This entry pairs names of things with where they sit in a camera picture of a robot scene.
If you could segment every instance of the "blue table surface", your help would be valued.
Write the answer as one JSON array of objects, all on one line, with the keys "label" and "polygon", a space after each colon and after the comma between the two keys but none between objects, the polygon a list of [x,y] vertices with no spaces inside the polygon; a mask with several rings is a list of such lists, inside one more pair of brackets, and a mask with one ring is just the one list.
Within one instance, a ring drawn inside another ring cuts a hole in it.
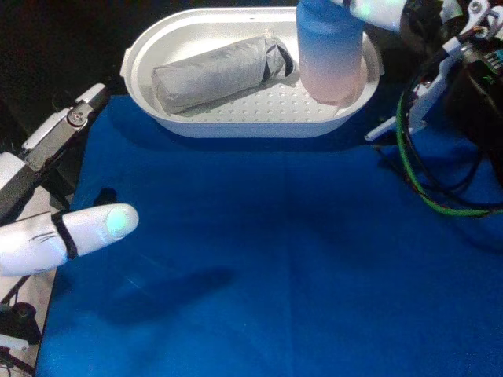
[{"label": "blue table surface", "polygon": [[[185,139],[112,98],[74,207],[114,188],[140,225],[58,270],[37,376],[503,375],[501,217],[436,214],[351,144],[397,96],[309,141]],[[475,153],[417,140],[447,179]],[[467,196],[502,196],[488,163]]]}]

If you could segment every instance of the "white basket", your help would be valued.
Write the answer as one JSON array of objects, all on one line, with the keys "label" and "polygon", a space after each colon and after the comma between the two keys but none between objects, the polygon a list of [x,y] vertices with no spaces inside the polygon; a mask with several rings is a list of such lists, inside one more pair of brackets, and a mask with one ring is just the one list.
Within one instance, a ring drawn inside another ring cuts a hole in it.
[{"label": "white basket", "polygon": [[299,73],[274,85],[183,112],[167,114],[152,90],[154,67],[230,43],[273,32],[299,61],[296,9],[194,9],[169,16],[150,27],[126,50],[120,74],[133,100],[162,126],[187,137],[316,137],[331,132],[362,108],[384,72],[380,55],[363,35],[362,74],[358,90],[344,104],[313,100]]}]

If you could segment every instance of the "green cable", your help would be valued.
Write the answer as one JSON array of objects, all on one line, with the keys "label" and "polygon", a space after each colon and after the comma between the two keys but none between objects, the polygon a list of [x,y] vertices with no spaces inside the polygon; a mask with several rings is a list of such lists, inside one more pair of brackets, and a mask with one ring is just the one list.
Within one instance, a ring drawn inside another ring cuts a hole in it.
[{"label": "green cable", "polygon": [[406,145],[403,140],[403,125],[404,125],[404,119],[402,118],[402,106],[403,106],[403,97],[400,98],[400,101],[398,103],[398,111],[397,111],[397,118],[396,118],[396,134],[397,134],[397,141],[398,141],[398,150],[400,151],[400,156],[402,157],[402,162],[403,166],[406,169],[407,176],[409,177],[410,181],[412,182],[414,188],[420,193],[420,197],[423,199],[423,201],[433,210],[439,212],[440,214],[444,214],[447,216],[457,216],[457,217],[484,217],[489,214],[500,214],[503,213],[503,210],[472,210],[472,209],[455,209],[455,208],[446,208],[442,207],[438,203],[434,202],[431,200],[424,190],[423,186],[421,186],[421,183],[417,179],[416,174],[414,173],[414,169],[410,165],[409,162],[409,157],[407,156],[407,151],[406,151]]}]

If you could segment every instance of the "gray pouch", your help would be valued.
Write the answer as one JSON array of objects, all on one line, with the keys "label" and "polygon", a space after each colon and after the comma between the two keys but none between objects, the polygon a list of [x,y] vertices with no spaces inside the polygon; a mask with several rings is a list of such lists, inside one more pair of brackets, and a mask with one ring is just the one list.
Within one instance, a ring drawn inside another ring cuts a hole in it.
[{"label": "gray pouch", "polygon": [[294,67],[281,41],[261,36],[156,67],[152,84],[164,111],[176,113],[287,77]]}]

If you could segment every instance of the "bottle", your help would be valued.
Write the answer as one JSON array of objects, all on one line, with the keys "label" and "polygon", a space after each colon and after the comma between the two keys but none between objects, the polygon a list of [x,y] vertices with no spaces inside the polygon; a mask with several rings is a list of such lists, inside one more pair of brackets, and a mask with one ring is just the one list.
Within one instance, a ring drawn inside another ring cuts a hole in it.
[{"label": "bottle", "polygon": [[329,0],[300,0],[296,10],[300,80],[316,101],[350,96],[362,67],[363,21]]}]

